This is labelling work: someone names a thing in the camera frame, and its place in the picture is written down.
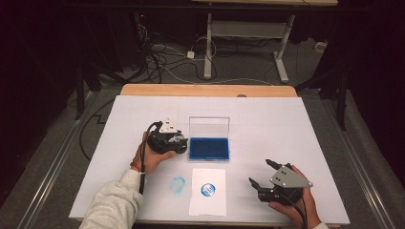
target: white desk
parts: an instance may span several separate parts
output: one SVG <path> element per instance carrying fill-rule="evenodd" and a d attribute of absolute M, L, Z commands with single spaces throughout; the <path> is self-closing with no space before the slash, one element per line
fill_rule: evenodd
<path fill-rule="evenodd" d="M 135 85 L 140 94 L 153 94 L 153 85 Z M 164 85 L 157 85 L 160 94 Z M 184 94 L 198 96 L 177 96 Z M 298 97 L 230 97 L 233 86 L 167 85 L 169 96 L 122 95 L 113 110 L 97 145 L 95 154 L 77 194 L 70 218 L 82 219 L 96 191 L 106 182 L 119 179 L 128 168 L 140 143 L 141 134 L 154 121 L 170 117 L 188 135 L 188 117 L 229 116 L 230 161 L 227 163 L 190 163 L 187 153 L 164 161 L 147 176 L 144 206 L 138 221 L 177 224 L 287 226 L 288 219 L 268 208 L 257 198 L 248 181 L 256 179 L 270 187 L 275 171 L 266 165 L 269 158 L 279 163 L 297 165 L 314 183 L 320 218 L 329 225 L 348 224 L 349 219 L 337 192 L 328 164 L 319 147 L 301 98 Z M 235 86 L 240 94 L 285 91 L 291 87 Z M 201 95 L 200 91 L 211 92 Z M 212 97 L 217 91 L 225 97 Z M 193 168 L 226 170 L 226 217 L 188 215 Z M 185 180 L 184 190 L 176 195 L 170 190 L 174 177 Z"/>
<path fill-rule="evenodd" d="M 336 6 L 337 0 L 193 0 L 215 3 L 241 3 L 241 4 L 271 4 L 271 5 L 292 5 L 292 6 Z M 260 37 L 260 38 L 281 38 L 280 48 L 273 52 L 273 58 L 277 67 L 280 79 L 283 83 L 288 83 L 288 75 L 283 63 L 283 54 L 286 48 L 289 33 L 292 29 L 295 15 L 290 15 L 286 23 L 264 23 L 264 22 L 236 22 L 236 21 L 214 21 L 212 13 L 208 14 L 206 32 L 206 51 L 203 77 L 211 78 L 212 64 L 212 36 L 239 36 L 239 37 Z"/>

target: blue stamp print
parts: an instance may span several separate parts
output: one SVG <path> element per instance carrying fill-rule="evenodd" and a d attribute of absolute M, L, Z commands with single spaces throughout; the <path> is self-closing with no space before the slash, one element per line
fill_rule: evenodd
<path fill-rule="evenodd" d="M 175 194 L 180 194 L 184 184 L 185 180 L 182 177 L 175 177 L 172 179 L 172 181 L 170 181 L 170 189 Z"/>
<path fill-rule="evenodd" d="M 205 197 L 212 197 L 212 195 L 215 194 L 215 186 L 210 184 L 210 183 L 206 183 L 205 185 L 202 186 L 202 195 Z"/>

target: paper card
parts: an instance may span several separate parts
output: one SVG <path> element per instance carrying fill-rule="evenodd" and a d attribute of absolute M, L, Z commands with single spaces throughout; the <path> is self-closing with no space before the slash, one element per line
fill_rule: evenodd
<path fill-rule="evenodd" d="M 224 169 L 193 169 L 189 215 L 226 217 Z"/>

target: person's right arm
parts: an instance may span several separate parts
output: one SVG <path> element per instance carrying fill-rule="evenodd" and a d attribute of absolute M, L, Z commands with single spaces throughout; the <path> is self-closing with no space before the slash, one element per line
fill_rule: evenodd
<path fill-rule="evenodd" d="M 295 166 L 292 166 L 292 170 L 305 177 L 303 173 L 299 169 L 297 169 Z M 316 212 L 316 205 L 315 205 L 315 199 L 313 198 L 312 194 L 310 193 L 309 188 L 304 188 L 303 189 L 303 197 L 298 200 L 296 203 L 297 206 L 301 209 L 303 213 L 307 212 L 307 220 L 308 220 L 308 228 L 309 229 L 324 229 L 328 228 L 328 226 L 321 221 L 321 219 L 318 217 L 318 213 Z M 297 210 L 292 207 L 292 206 L 285 206 L 279 202 L 272 201 L 268 204 L 269 207 L 273 208 L 277 212 L 286 215 L 290 220 L 291 223 L 294 224 L 294 226 L 302 228 L 303 227 L 303 219 L 301 218 L 301 215 L 297 212 Z"/>

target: hand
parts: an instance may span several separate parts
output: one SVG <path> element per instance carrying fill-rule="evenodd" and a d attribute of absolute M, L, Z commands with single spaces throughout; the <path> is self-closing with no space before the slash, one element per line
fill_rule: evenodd
<path fill-rule="evenodd" d="M 169 151 L 162 155 L 154 152 L 146 142 L 148 135 L 149 134 L 143 134 L 143 140 L 142 140 L 142 143 L 144 142 L 144 144 L 146 144 L 145 159 L 144 159 L 146 174 L 149 174 L 149 173 L 152 173 L 153 171 L 155 171 L 162 161 L 172 158 L 173 156 L 176 155 L 176 152 L 174 152 L 174 151 Z M 131 169 L 136 170 L 138 172 L 140 172 L 140 169 L 141 169 L 140 154 L 141 154 L 142 147 L 143 147 L 142 143 L 140 143 L 140 145 L 138 146 L 137 154 L 135 155 L 133 165 L 131 166 Z"/>
<path fill-rule="evenodd" d="M 292 170 L 295 173 L 301 175 L 302 177 L 305 177 L 303 173 L 301 173 L 301 171 L 298 170 L 295 166 L 292 166 Z M 303 197 L 296 202 L 297 206 L 301 209 L 301 211 L 305 215 L 306 210 L 304 208 L 303 199 L 305 202 L 305 207 L 307 209 L 308 228 L 314 228 L 319 223 L 321 223 L 321 219 L 318 217 L 318 213 L 316 212 L 315 199 L 310 193 L 310 189 L 308 187 L 303 188 Z M 268 206 L 275 209 L 277 212 L 286 215 L 291 220 L 292 224 L 294 224 L 294 226 L 299 228 L 303 227 L 304 222 L 300 214 L 293 206 L 285 206 L 275 201 L 270 202 Z"/>

